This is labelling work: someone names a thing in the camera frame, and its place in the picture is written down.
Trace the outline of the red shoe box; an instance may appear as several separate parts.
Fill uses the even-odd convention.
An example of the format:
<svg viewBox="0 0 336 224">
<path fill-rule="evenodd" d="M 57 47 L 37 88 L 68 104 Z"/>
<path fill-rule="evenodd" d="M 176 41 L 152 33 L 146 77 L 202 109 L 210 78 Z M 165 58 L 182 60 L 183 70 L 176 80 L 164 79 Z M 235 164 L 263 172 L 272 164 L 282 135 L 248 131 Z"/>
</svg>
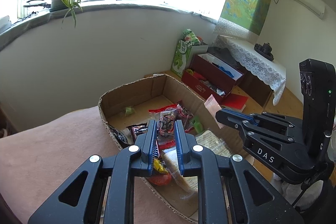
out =
<svg viewBox="0 0 336 224">
<path fill-rule="evenodd" d="M 210 95 L 213 95 L 220 105 L 226 105 L 228 102 L 234 102 L 238 99 L 236 94 L 229 94 L 224 96 L 218 95 L 215 91 L 211 90 L 208 86 L 203 84 L 200 80 L 196 79 L 187 71 L 183 71 L 182 82 L 189 88 L 193 89 L 193 91 L 198 93 L 205 100 L 207 100 Z"/>
</svg>

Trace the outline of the dark red gift box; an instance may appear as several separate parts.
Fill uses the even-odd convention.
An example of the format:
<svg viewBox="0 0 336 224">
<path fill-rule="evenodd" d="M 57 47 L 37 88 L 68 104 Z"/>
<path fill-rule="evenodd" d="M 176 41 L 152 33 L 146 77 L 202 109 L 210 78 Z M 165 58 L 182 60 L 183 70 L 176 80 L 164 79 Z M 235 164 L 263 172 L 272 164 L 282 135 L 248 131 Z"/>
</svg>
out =
<svg viewBox="0 0 336 224">
<path fill-rule="evenodd" d="M 225 94 L 230 93 L 244 76 L 240 71 L 210 53 L 195 55 L 190 68 Z"/>
</svg>

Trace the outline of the green candy wrapper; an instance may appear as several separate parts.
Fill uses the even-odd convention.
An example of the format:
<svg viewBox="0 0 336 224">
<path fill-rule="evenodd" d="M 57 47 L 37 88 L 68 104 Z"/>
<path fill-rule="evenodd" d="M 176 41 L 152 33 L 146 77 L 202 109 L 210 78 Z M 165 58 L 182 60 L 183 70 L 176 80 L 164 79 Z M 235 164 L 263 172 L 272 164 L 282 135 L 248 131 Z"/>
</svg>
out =
<svg viewBox="0 0 336 224">
<path fill-rule="evenodd" d="M 203 125 L 202 125 L 202 123 L 200 122 L 200 120 L 197 116 L 194 116 L 190 120 L 190 124 L 192 125 L 192 127 L 194 128 L 194 130 L 197 134 L 200 134 L 204 131 L 203 130 Z"/>
</svg>

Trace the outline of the green gift bag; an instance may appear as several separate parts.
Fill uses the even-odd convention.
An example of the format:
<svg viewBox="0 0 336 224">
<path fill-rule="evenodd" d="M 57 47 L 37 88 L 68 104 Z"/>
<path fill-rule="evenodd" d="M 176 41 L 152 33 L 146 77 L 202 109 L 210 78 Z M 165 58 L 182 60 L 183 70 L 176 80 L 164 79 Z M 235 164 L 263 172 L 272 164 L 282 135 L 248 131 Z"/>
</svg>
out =
<svg viewBox="0 0 336 224">
<path fill-rule="evenodd" d="M 182 77 L 183 71 L 190 66 L 194 55 L 206 53 L 208 47 L 192 30 L 185 29 L 182 32 L 182 39 L 177 43 L 171 71 Z"/>
</svg>

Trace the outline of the pink wafer packet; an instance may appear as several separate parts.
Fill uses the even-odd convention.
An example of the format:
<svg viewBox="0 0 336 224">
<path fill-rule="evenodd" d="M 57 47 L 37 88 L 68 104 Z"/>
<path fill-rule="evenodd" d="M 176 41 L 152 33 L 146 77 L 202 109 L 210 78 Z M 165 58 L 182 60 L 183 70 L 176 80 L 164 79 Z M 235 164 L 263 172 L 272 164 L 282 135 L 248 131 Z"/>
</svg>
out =
<svg viewBox="0 0 336 224">
<path fill-rule="evenodd" d="M 215 122 L 217 123 L 219 128 L 223 128 L 224 125 L 217 121 L 216 119 L 216 113 L 220 111 L 222 108 L 216 101 L 213 95 L 210 95 L 209 98 L 204 103 L 205 108 L 208 110 L 208 112 L 211 114 L 211 116 L 214 118 Z"/>
</svg>

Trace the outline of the brown Snickers bar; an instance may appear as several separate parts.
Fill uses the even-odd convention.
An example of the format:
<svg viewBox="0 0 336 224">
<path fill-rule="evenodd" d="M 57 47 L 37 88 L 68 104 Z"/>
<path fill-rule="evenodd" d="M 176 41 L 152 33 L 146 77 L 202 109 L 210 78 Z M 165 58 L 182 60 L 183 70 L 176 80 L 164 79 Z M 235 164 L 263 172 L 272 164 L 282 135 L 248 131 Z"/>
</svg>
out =
<svg viewBox="0 0 336 224">
<path fill-rule="evenodd" d="M 126 147 L 129 147 L 130 144 L 126 138 L 126 136 L 120 130 L 116 129 L 112 125 L 108 124 L 108 132 L 113 140 L 116 142 L 119 150 L 122 150 Z"/>
</svg>

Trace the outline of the white lace tablecloth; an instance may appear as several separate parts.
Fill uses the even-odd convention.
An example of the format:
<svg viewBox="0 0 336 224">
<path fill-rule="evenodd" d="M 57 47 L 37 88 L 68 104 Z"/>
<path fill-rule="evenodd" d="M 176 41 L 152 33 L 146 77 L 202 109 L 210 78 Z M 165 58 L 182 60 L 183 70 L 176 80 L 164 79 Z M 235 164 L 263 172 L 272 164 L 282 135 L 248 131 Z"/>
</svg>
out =
<svg viewBox="0 0 336 224">
<path fill-rule="evenodd" d="M 276 106 L 286 84 L 286 69 L 276 60 L 270 61 L 254 50 L 248 41 L 218 35 L 214 46 L 227 48 L 231 56 L 246 70 L 273 90 L 273 105 Z"/>
</svg>

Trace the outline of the white power adapter box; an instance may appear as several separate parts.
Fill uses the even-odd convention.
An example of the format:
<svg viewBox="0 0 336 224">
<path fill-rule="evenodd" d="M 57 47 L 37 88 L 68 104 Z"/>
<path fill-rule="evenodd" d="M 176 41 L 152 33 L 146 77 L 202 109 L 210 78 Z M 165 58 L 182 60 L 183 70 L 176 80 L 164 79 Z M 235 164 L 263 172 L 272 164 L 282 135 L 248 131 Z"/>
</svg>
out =
<svg viewBox="0 0 336 224">
<path fill-rule="evenodd" d="M 0 34 L 8 30 L 11 27 L 11 25 L 12 25 L 11 20 L 8 15 L 1 18 L 0 19 Z"/>
</svg>

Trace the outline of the red booklet on floor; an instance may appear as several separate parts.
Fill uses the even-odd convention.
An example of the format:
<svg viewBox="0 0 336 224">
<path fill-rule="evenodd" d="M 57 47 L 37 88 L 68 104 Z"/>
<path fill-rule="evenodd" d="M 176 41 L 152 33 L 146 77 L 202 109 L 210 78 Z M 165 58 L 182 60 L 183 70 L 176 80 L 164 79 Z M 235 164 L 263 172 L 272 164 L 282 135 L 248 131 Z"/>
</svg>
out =
<svg viewBox="0 0 336 224">
<path fill-rule="evenodd" d="M 247 96 L 230 93 L 228 96 L 226 96 L 226 98 L 224 98 L 224 100 L 220 105 L 223 108 L 227 108 L 242 113 L 246 107 L 247 101 L 248 101 Z"/>
</svg>

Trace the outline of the pale green candy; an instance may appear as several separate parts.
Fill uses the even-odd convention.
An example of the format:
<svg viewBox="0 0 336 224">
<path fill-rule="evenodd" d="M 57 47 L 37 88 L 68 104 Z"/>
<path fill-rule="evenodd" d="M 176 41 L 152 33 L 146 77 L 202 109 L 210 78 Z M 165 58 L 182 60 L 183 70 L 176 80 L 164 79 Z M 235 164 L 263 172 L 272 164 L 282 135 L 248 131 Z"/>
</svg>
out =
<svg viewBox="0 0 336 224">
<path fill-rule="evenodd" d="M 135 113 L 135 109 L 132 106 L 127 106 L 124 109 L 125 116 L 130 116 Z"/>
</svg>

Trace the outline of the large cracker packet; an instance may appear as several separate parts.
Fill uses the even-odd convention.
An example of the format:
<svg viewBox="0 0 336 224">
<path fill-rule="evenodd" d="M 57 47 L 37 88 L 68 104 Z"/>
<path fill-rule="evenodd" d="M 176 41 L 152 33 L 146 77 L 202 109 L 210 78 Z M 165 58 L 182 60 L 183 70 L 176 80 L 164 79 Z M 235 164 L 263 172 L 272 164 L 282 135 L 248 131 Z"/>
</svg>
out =
<svg viewBox="0 0 336 224">
<path fill-rule="evenodd" d="M 227 162 L 231 156 L 229 149 L 226 147 L 226 143 L 210 130 L 206 130 L 197 137 L 195 136 L 195 139 L 197 144 L 194 145 L 190 151 L 191 159 L 194 161 L 194 175 L 191 177 L 183 177 L 179 172 L 176 146 L 172 151 L 163 154 L 163 161 L 177 184 L 190 193 L 198 190 L 198 177 L 203 180 L 201 183 L 202 188 L 206 182 L 212 181 L 214 181 L 217 186 L 221 186 L 221 179 L 218 178 L 217 157 Z M 217 176 L 217 178 L 212 179 L 212 174 Z"/>
</svg>

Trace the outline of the red-edged dried fruit bag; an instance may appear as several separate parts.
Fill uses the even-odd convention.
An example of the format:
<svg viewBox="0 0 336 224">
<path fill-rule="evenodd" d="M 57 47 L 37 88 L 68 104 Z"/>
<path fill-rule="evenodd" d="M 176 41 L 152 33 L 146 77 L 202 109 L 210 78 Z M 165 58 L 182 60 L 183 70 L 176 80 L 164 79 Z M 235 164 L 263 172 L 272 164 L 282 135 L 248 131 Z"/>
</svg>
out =
<svg viewBox="0 0 336 224">
<path fill-rule="evenodd" d="M 159 109 L 148 110 L 156 120 L 158 128 L 158 144 L 163 145 L 174 140 L 174 123 L 178 115 L 178 105 L 172 104 Z"/>
</svg>

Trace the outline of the yellow candy packet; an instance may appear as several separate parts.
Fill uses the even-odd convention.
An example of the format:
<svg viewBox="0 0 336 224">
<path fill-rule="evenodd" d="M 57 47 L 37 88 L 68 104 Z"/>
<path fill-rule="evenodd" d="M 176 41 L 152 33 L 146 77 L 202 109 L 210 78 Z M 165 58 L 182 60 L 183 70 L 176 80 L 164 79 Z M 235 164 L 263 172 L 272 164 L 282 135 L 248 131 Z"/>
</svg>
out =
<svg viewBox="0 0 336 224">
<path fill-rule="evenodd" d="M 159 174 L 168 174 L 169 171 L 165 168 L 165 166 L 161 163 L 159 159 L 153 160 L 153 168 L 159 173 Z"/>
</svg>

